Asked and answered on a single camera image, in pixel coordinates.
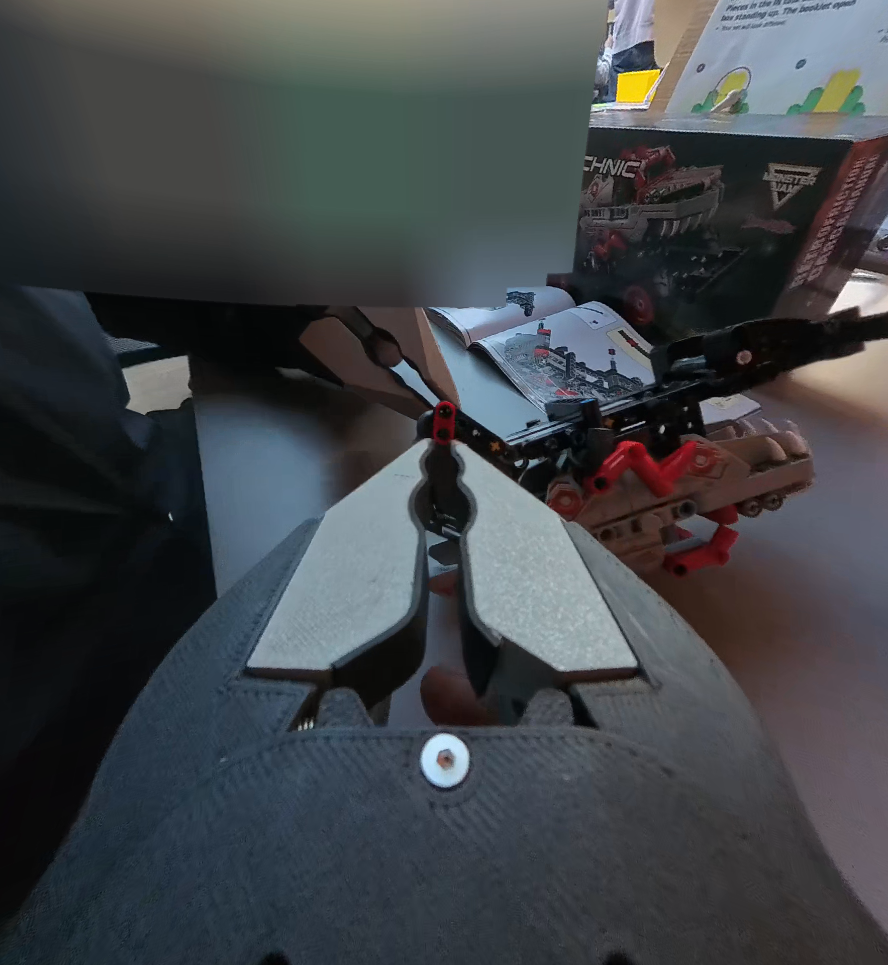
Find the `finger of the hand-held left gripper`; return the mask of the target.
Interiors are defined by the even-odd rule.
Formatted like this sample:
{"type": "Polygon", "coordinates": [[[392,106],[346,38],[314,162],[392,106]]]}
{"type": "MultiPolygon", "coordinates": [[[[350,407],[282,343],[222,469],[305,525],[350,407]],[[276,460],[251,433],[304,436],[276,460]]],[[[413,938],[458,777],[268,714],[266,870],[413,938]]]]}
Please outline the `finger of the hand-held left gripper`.
{"type": "Polygon", "coordinates": [[[365,306],[359,311],[368,324],[360,339],[371,361],[387,370],[403,365],[439,402],[459,406],[458,389],[425,309],[365,306]]]}
{"type": "Polygon", "coordinates": [[[430,410],[430,399],[396,373],[404,359],[393,342],[380,343],[372,327],[355,330],[346,320],[327,315],[311,321],[299,344],[350,392],[417,420],[430,410]]]}

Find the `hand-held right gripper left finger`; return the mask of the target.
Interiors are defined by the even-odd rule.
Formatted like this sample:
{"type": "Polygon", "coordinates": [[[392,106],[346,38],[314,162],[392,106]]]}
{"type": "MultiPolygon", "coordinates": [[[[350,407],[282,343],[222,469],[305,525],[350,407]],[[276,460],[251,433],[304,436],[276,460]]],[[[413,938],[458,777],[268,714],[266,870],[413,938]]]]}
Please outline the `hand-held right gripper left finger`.
{"type": "Polygon", "coordinates": [[[324,514],[248,659],[259,678],[346,688],[367,708],[409,681],[426,651],[422,441],[324,514]]]}

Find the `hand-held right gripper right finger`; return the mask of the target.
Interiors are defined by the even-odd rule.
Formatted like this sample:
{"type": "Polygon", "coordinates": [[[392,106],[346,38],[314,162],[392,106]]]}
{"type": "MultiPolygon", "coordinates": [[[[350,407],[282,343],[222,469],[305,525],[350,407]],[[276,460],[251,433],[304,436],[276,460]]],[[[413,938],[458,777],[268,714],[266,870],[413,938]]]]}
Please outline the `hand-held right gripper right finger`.
{"type": "Polygon", "coordinates": [[[451,453],[469,507],[459,598],[474,691],[530,698],[636,676],[631,645],[561,517],[467,445],[451,453]]]}

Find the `black grey lego truck model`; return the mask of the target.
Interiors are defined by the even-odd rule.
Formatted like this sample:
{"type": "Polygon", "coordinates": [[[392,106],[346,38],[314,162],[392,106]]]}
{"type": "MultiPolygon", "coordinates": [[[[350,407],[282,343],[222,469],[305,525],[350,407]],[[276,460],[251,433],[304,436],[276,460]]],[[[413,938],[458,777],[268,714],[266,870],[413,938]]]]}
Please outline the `black grey lego truck model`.
{"type": "Polygon", "coordinates": [[[814,482],[792,424],[751,423],[728,404],[798,368],[888,340],[888,311],[747,320],[651,350],[651,387],[601,406],[565,399],[508,437],[509,475],[637,573],[722,565],[740,517],[774,513],[814,482]]]}

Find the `black toy set box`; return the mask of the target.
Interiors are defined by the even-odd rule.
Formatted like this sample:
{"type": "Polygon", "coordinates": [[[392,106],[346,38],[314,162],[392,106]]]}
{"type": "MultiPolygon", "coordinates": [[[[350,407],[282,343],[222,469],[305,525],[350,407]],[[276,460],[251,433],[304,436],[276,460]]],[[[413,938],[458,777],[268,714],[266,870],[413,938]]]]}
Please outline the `black toy set box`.
{"type": "Polygon", "coordinates": [[[888,217],[888,117],[603,112],[560,285],[652,344],[827,315],[888,217]]]}

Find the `person's right hand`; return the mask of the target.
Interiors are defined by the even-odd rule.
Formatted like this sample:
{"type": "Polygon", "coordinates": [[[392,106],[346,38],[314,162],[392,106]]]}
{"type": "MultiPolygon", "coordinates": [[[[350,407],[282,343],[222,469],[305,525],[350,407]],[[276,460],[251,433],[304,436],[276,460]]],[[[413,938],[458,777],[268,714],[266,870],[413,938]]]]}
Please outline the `person's right hand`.
{"type": "Polygon", "coordinates": [[[419,692],[427,718],[441,728],[492,726],[495,716],[477,697],[468,678],[453,669],[433,666],[424,673],[419,692]]]}

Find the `open instruction booklet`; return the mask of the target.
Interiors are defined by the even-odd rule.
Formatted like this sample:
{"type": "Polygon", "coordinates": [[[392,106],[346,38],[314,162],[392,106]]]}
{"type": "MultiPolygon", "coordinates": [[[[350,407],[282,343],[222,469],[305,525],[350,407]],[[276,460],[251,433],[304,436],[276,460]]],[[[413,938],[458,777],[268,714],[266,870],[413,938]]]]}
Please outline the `open instruction booklet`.
{"type": "Polygon", "coordinates": [[[518,286],[490,308],[431,308],[429,319],[487,356],[538,408],[565,399],[613,404],[654,383],[651,345],[606,305],[555,286],[518,286]]]}

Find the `printed instruction sheet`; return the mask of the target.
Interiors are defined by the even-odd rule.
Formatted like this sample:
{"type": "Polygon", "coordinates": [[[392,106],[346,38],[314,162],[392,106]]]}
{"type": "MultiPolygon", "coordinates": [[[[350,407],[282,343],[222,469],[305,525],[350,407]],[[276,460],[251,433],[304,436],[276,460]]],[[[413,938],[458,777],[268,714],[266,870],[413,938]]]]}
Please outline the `printed instruction sheet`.
{"type": "Polygon", "coordinates": [[[667,114],[888,117],[888,1],[720,2],[667,114]]]}

